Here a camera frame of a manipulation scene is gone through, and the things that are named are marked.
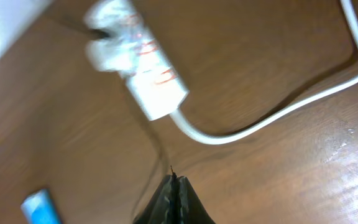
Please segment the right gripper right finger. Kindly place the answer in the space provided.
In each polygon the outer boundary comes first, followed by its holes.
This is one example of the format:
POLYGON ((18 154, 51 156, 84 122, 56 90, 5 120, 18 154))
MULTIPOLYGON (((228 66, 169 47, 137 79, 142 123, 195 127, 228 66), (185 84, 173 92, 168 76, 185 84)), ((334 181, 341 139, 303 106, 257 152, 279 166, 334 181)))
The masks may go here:
POLYGON ((197 196, 187 177, 181 176, 177 180, 178 190, 175 211, 179 224, 215 224, 197 196))

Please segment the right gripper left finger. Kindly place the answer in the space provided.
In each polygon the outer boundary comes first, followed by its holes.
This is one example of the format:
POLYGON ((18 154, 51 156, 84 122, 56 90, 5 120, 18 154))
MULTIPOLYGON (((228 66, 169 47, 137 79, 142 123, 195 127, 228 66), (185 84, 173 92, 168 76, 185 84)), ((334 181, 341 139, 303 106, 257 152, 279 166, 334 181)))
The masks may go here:
POLYGON ((136 216, 133 224, 174 224, 176 218, 175 181, 177 176, 166 175, 151 197, 145 209, 136 216))

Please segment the blue Galaxy smartphone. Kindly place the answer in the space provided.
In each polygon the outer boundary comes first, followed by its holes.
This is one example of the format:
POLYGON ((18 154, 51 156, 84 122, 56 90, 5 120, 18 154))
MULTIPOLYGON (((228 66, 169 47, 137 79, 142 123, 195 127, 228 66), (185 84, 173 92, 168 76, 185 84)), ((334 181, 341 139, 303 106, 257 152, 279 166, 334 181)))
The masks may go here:
POLYGON ((30 194, 21 204, 21 210, 29 224, 62 224, 47 189, 30 194))

